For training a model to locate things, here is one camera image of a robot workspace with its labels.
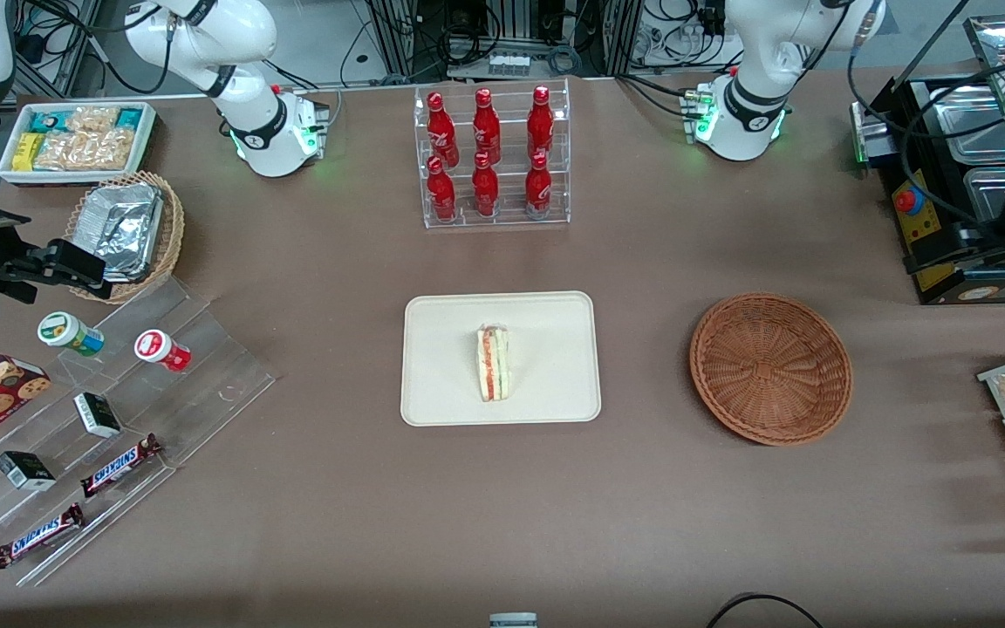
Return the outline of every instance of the brown table surface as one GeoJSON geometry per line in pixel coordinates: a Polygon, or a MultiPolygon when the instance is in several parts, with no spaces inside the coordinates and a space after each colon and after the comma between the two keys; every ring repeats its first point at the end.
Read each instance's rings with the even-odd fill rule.
{"type": "MultiPolygon", "coordinates": [[[[571,86],[572,225],[493,234],[423,229],[412,88],[350,92],[328,159],[280,180],[235,159],[207,99],[155,100],[178,274],[283,377],[44,585],[0,573],[0,625],[703,625],[740,592],[826,625],[1005,625],[1005,432],[975,380],[1005,363],[1005,306],[917,305],[892,210],[854,174],[840,72],[809,75],[754,163],[685,146],[613,80],[571,86]],[[558,289],[595,302],[594,421],[404,424],[411,298],[558,289]],[[852,406],[813,445],[734,436],[687,379],[694,322],[749,290],[802,299],[848,347],[852,406]]],[[[0,207],[44,242],[80,194],[4,184],[0,207]]],[[[44,313],[109,310],[63,288],[0,301],[0,353],[38,363],[44,313]]]]}

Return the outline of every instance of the white tray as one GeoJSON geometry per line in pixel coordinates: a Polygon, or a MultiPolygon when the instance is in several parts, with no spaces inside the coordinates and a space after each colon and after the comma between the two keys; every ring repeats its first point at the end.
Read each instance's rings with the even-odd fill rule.
{"type": "Polygon", "coordinates": [[[419,296],[406,305],[402,418],[411,426],[546,424],[599,414],[592,299],[582,291],[419,296]],[[511,397],[479,398],[475,331],[511,331],[511,397]]]}
{"type": "Polygon", "coordinates": [[[155,109],[142,100],[88,100],[87,102],[40,102],[25,104],[21,111],[17,112],[15,127],[10,132],[10,139],[7,140],[7,148],[0,158],[0,178],[4,182],[13,183],[15,186],[71,186],[79,183],[107,182],[108,179],[115,179],[120,175],[132,175],[139,170],[142,159],[147,152],[150,143],[150,133],[155,124],[155,109]],[[131,155],[127,159],[127,167],[123,170],[13,170],[10,166],[13,154],[17,149],[17,140],[28,130],[30,121],[36,112],[48,112],[56,109],[71,110],[81,104],[88,107],[119,108],[142,110],[142,118],[135,130],[135,143],[131,144],[131,155]]]}

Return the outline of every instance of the coca-cola bottle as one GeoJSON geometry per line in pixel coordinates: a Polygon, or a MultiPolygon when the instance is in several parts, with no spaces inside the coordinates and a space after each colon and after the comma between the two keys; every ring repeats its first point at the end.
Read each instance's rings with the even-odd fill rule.
{"type": "Polygon", "coordinates": [[[452,186],[452,178],[444,172],[444,164],[438,156],[429,156],[426,165],[429,167],[429,179],[426,182],[429,204],[436,214],[436,220],[451,222],[455,220],[455,187],[452,186]]]}
{"type": "Polygon", "coordinates": [[[455,125],[444,111],[444,98],[434,91],[426,97],[426,102],[429,103],[429,144],[433,154],[441,159],[444,168],[455,168],[459,163],[459,149],[455,148],[455,125]]]}
{"type": "Polygon", "coordinates": [[[550,155],[553,150],[553,110],[550,109],[550,88],[544,84],[534,88],[534,108],[530,110],[530,118],[526,119],[526,133],[530,159],[534,159],[538,151],[550,155]]]}
{"type": "Polygon", "coordinates": [[[548,158],[545,151],[538,151],[531,161],[533,168],[526,175],[526,214],[534,220],[544,220],[550,214],[550,188],[553,176],[546,170],[548,158]]]}
{"type": "Polygon", "coordinates": [[[483,218],[492,218],[499,210],[499,177],[491,168],[490,155],[486,151],[475,154],[475,172],[471,175],[471,186],[475,189],[475,211],[483,218]]]}
{"type": "Polygon", "coordinates": [[[475,133],[475,152],[485,151],[491,164],[502,159],[502,135],[499,131],[499,115],[491,106],[491,90],[475,90],[475,118],[471,120],[475,133]]]}

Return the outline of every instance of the wicker basket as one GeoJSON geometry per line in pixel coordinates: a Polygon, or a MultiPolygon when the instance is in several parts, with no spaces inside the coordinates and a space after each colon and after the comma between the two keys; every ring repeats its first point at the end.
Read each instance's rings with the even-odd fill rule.
{"type": "Polygon", "coordinates": [[[852,396],[840,338],[825,319],[779,294],[716,303],[692,335],[689,370],[716,417],[765,445],[821,438],[852,396]]]}
{"type": "MultiPolygon", "coordinates": [[[[170,274],[173,267],[176,266],[176,258],[181,254],[181,238],[184,236],[184,210],[181,208],[181,199],[176,198],[170,184],[166,183],[160,176],[153,175],[152,172],[140,171],[133,175],[118,176],[109,182],[99,183],[98,187],[129,186],[131,183],[150,183],[151,186],[158,187],[165,194],[162,223],[157,230],[155,257],[153,257],[150,274],[143,281],[137,283],[115,283],[111,290],[111,298],[108,299],[100,299],[79,288],[71,288],[72,294],[89,300],[103,300],[119,305],[119,303],[127,302],[129,298],[140,293],[150,283],[170,274]]],[[[68,227],[64,229],[64,239],[71,240],[72,234],[75,233],[76,220],[79,220],[82,207],[83,198],[76,203],[76,210],[72,211],[72,216],[68,219],[68,227]]]]}

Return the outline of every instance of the acrylic bottle rack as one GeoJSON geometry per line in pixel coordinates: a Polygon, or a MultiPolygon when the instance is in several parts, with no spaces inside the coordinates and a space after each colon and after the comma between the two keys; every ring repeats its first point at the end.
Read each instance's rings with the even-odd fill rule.
{"type": "Polygon", "coordinates": [[[494,164],[499,179],[499,210],[493,218],[483,218],[475,211],[471,175],[474,172],[475,142],[471,120],[475,116],[475,89],[485,84],[446,83],[418,87],[414,94],[413,131],[418,150],[418,175],[421,179],[421,206],[427,228],[442,227],[502,227],[554,225],[569,222],[572,218],[572,190],[570,172],[572,109],[569,102],[567,80],[543,82],[492,82],[494,111],[498,112],[502,132],[502,159],[494,164]],[[553,110],[553,150],[548,158],[548,171],[553,176],[552,202],[544,220],[534,220],[526,215],[526,174],[530,172],[530,155],[526,147],[526,119],[534,100],[534,87],[545,84],[550,88],[550,109],[553,110]],[[426,180],[429,171],[426,160],[432,154],[429,144],[429,109],[426,95],[438,91],[444,96],[444,109],[455,124],[455,143],[459,149],[459,164],[447,171],[455,184],[455,220],[444,223],[436,219],[429,202],[426,180]]]}
{"type": "Polygon", "coordinates": [[[0,426],[0,453],[35,453],[56,477],[45,492],[32,492],[16,489],[0,472],[0,546],[64,512],[72,501],[79,501],[87,521],[3,570],[19,587],[39,585],[51,576],[178,472],[196,449],[274,383],[254,356],[215,322],[208,303],[176,278],[137,294],[95,327],[104,333],[104,350],[92,358],[60,353],[45,369],[52,388],[32,403],[40,409],[0,426]],[[192,351],[192,363],[183,373],[136,358],[133,343],[148,329],[163,330],[192,351]],[[105,439],[84,432],[72,401],[82,391],[108,398],[123,424],[119,436],[105,439]],[[84,500],[79,480],[148,433],[156,434],[163,452],[84,500]]]}

